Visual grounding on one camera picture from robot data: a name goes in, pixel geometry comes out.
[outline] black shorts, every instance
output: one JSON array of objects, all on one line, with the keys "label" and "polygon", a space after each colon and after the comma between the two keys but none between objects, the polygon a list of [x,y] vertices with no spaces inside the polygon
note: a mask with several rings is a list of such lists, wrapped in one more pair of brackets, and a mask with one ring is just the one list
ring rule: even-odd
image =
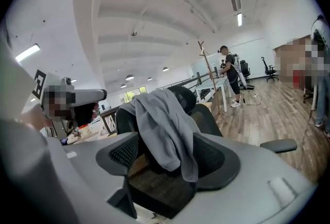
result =
[{"label": "black shorts", "polygon": [[233,83],[230,83],[230,86],[232,87],[235,95],[240,94],[240,89],[238,86],[238,77],[235,79],[235,81]]}]

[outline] ceiling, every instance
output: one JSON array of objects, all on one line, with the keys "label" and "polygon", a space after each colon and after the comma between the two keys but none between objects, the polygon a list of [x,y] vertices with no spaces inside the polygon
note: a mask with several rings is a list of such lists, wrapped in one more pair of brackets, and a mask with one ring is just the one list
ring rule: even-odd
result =
[{"label": "ceiling", "polygon": [[[255,2],[246,11],[246,25],[259,20],[267,0]],[[100,0],[94,29],[107,90],[120,90],[128,74],[157,78],[178,49],[238,27],[236,14],[231,0]]]},{"label": "ceiling", "polygon": [[[35,43],[40,50],[20,62],[34,78],[37,70],[76,79],[77,89],[100,88],[83,52],[72,0],[14,0],[6,14],[13,56]],[[26,107],[34,105],[30,95]]]},{"label": "ceiling", "polygon": [[[244,25],[264,12],[267,0],[254,2]],[[191,64],[197,40],[238,28],[236,14],[230,0],[14,0],[6,19],[14,56],[41,48],[21,62],[32,77],[41,69],[77,79],[78,89],[112,93],[129,74],[136,87],[165,66]]]}]

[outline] sneaker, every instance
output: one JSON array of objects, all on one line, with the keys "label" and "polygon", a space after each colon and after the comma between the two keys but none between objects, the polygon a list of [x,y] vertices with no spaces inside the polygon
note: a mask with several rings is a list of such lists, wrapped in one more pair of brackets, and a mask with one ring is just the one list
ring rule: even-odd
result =
[{"label": "sneaker", "polygon": [[241,106],[241,103],[237,103],[237,102],[235,101],[233,104],[231,104],[231,106],[232,106],[233,108],[236,108],[236,107]]},{"label": "sneaker", "polygon": [[320,123],[315,123],[315,126],[319,128],[324,124],[325,124],[325,120],[322,120]]},{"label": "sneaker", "polygon": [[330,133],[328,133],[326,131],[324,131],[323,133],[324,133],[325,137],[330,141]]}]

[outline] black t-shirt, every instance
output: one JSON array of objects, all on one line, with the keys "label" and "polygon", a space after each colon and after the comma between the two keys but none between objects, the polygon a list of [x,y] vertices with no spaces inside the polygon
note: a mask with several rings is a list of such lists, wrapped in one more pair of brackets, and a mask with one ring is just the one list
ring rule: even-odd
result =
[{"label": "black t-shirt", "polygon": [[229,80],[230,83],[234,82],[235,79],[238,76],[238,72],[236,71],[236,69],[233,67],[233,64],[235,62],[235,58],[232,54],[227,54],[226,56],[226,64],[227,62],[230,63],[230,69],[226,72],[227,73],[227,78]]}]

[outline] wooden floor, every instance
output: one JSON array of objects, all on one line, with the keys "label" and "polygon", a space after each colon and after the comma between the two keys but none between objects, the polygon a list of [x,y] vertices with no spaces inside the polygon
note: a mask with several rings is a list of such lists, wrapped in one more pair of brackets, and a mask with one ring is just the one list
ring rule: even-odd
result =
[{"label": "wooden floor", "polygon": [[253,92],[244,91],[246,104],[260,104],[242,104],[240,107],[231,108],[231,102],[228,102],[226,113],[223,110],[221,92],[218,91],[227,123],[219,115],[215,118],[223,136],[257,146],[276,139],[295,139],[297,150],[279,156],[300,170],[309,180],[316,182],[326,169],[330,142],[323,134],[324,128],[315,127],[314,111],[302,147],[312,100],[309,99],[304,104],[302,90],[292,89],[280,81],[266,82],[266,79],[257,79],[250,84],[255,86],[253,92],[259,94],[262,100],[259,96],[253,98]]}]

